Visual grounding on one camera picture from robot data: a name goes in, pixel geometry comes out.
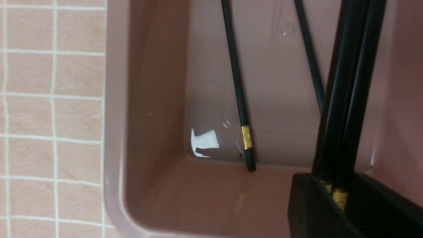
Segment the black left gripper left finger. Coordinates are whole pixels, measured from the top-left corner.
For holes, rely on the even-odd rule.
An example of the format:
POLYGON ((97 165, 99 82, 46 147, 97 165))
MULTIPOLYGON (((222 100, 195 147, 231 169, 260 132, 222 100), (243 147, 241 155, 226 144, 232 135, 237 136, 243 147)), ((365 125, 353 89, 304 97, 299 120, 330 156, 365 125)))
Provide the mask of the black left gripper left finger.
POLYGON ((292 238, 363 238, 313 175, 292 177, 288 223, 292 238))

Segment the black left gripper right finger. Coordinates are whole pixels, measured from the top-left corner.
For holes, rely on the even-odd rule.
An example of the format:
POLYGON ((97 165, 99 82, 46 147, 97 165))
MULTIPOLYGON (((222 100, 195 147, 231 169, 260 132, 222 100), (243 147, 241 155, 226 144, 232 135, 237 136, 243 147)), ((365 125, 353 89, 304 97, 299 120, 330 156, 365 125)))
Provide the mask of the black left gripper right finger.
POLYGON ((421 238, 423 209, 365 174, 355 174, 347 218, 366 238, 421 238))

